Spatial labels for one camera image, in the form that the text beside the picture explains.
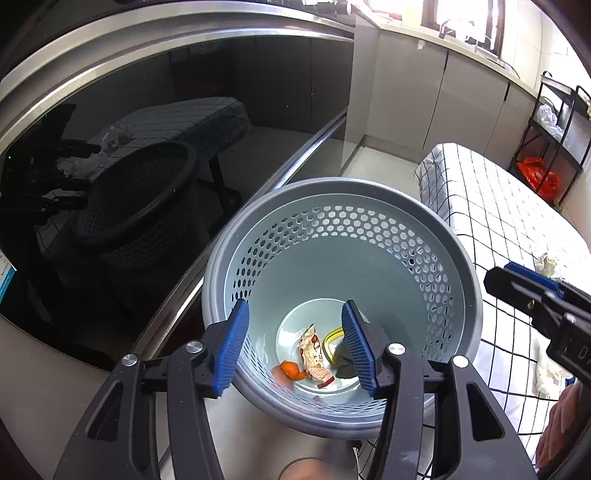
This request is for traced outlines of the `person right hand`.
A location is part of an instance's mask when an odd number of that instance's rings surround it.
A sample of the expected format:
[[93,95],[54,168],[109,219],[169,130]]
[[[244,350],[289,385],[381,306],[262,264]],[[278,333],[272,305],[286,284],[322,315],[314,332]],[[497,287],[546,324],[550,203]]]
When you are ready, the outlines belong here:
[[582,384],[569,385],[550,411],[549,424],[536,449],[536,465],[547,467],[565,445],[567,431],[572,427],[577,414],[577,405]]

